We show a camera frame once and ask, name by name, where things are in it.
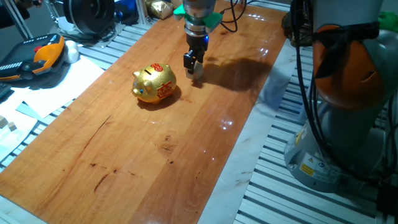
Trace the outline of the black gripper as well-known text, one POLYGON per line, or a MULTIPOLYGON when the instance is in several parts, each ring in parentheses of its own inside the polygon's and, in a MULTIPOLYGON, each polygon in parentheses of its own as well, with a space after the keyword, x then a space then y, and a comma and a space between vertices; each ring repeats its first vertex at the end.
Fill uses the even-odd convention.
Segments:
POLYGON ((195 62, 203 64, 205 52, 208 50, 209 36, 192 36, 187 34, 189 51, 183 55, 183 65, 187 71, 194 71, 195 62))

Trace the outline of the person hand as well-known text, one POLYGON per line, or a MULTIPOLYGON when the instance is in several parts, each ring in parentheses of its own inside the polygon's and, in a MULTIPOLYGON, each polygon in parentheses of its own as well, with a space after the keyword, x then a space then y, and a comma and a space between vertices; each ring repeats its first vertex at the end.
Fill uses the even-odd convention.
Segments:
POLYGON ((23 8, 30 8, 32 6, 40 7, 42 5, 42 0, 15 0, 14 1, 18 6, 23 8))

